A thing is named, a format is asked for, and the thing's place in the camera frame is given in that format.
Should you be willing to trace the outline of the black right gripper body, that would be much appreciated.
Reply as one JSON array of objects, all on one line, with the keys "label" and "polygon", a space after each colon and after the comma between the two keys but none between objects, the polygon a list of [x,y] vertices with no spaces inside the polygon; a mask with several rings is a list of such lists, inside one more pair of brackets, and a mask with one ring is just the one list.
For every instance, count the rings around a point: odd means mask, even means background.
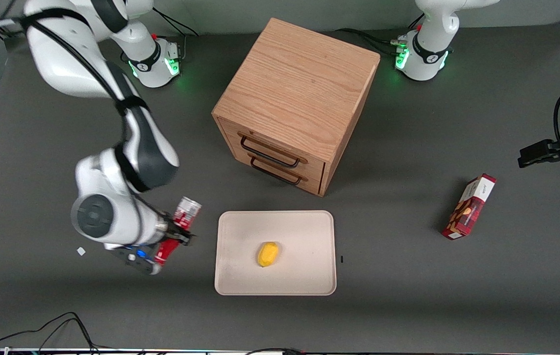
[{"label": "black right gripper body", "polygon": [[156,231],[159,235],[158,240],[156,240],[157,243],[174,240],[179,244],[185,244],[185,229],[177,225],[171,218],[161,216],[156,223]]}]

